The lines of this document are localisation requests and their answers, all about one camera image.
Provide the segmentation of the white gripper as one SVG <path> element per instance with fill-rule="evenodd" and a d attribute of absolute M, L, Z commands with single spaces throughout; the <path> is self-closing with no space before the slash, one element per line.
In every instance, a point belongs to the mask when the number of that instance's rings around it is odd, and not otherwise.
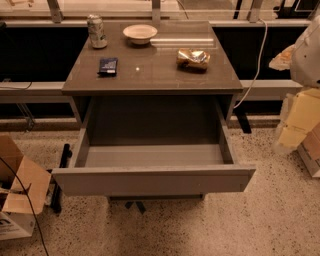
<path fill-rule="evenodd" d="M 294 45 L 290 45 L 269 63 L 274 70 L 290 69 Z M 299 93 L 287 94 L 280 111 L 280 123 L 272 145 L 278 154 L 289 154 L 296 150 L 308 133 L 320 123 L 320 90 L 307 88 Z"/>

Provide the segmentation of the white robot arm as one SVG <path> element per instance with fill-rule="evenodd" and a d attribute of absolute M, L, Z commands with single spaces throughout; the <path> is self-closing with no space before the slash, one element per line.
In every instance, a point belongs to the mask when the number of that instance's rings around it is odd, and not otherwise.
<path fill-rule="evenodd" d="M 274 151 L 289 154 L 320 123 L 320 15 L 293 45 L 270 61 L 269 67 L 289 70 L 291 79 L 302 86 L 299 93 L 288 94 L 283 100 L 275 133 Z"/>

